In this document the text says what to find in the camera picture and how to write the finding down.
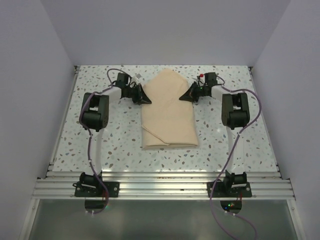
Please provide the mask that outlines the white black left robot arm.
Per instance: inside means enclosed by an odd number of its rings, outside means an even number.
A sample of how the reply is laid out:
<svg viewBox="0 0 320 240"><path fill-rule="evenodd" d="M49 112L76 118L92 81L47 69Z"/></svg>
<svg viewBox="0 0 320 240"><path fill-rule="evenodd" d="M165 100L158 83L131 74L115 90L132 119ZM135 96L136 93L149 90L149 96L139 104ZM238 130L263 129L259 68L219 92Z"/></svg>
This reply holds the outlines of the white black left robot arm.
<svg viewBox="0 0 320 240"><path fill-rule="evenodd" d="M97 171L101 167L100 160L97 157L94 159L91 157L91 143L93 131L101 133L108 125L110 103L123 98L131 99L135 105L150 105L152 103L139 82L141 78L139 73L131 76L118 68L112 68L111 70L118 72L116 80L111 80L108 70L106 76L110 85L100 91L86 92L83 96L79 114L79 124L89 134L87 159L93 173L93 180L88 185L97 190L107 190L107 187L102 180L102 171Z"/></svg>

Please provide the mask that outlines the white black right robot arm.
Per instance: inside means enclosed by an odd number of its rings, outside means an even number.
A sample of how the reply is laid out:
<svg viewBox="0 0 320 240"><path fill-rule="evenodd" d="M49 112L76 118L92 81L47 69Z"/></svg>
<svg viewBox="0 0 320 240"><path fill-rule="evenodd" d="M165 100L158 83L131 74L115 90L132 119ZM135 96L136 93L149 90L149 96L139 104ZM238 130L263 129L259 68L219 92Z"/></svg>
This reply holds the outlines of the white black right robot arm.
<svg viewBox="0 0 320 240"><path fill-rule="evenodd" d="M229 190L247 184L241 133L250 123L251 116L247 90L228 89L224 83L218 83L218 79L220 77L215 72L199 74L179 99L194 103L201 97L211 97L221 102L221 122L226 128L228 142L228 158L222 173L224 187Z"/></svg>

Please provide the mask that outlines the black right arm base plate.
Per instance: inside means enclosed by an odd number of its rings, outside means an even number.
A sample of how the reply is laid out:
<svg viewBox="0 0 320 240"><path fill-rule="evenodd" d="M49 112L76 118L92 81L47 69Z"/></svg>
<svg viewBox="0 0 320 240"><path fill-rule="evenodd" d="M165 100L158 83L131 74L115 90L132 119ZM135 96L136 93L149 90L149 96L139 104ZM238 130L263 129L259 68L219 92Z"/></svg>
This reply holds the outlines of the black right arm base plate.
<svg viewBox="0 0 320 240"><path fill-rule="evenodd" d="M207 194L212 198L251 198L253 196L249 182L243 186L227 188L222 181L218 181L213 189L214 182L207 182Z"/></svg>

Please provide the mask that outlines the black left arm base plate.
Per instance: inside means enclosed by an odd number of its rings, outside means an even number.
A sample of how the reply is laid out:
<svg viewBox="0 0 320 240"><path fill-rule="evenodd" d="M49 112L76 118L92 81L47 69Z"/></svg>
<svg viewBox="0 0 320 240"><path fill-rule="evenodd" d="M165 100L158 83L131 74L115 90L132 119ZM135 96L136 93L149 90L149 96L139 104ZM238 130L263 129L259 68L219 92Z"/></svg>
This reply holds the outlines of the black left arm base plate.
<svg viewBox="0 0 320 240"><path fill-rule="evenodd" d="M120 191L120 183L117 181L104 181L103 184L108 190L109 198L117 198ZM74 196L83 198L99 198L105 196L105 188L99 183L97 186L85 185L80 182L73 183L75 187Z"/></svg>

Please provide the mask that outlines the beige cloth mat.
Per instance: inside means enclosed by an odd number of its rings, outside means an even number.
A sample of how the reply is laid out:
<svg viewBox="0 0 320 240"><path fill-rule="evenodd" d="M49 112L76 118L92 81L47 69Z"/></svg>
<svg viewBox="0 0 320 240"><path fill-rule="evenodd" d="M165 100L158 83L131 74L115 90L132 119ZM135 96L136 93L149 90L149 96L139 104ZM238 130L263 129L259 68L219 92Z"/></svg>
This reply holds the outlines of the beige cloth mat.
<svg viewBox="0 0 320 240"><path fill-rule="evenodd" d="M151 104L141 107L142 148L192 148L199 145L193 104L180 100L188 81L172 69L163 69L143 90Z"/></svg>

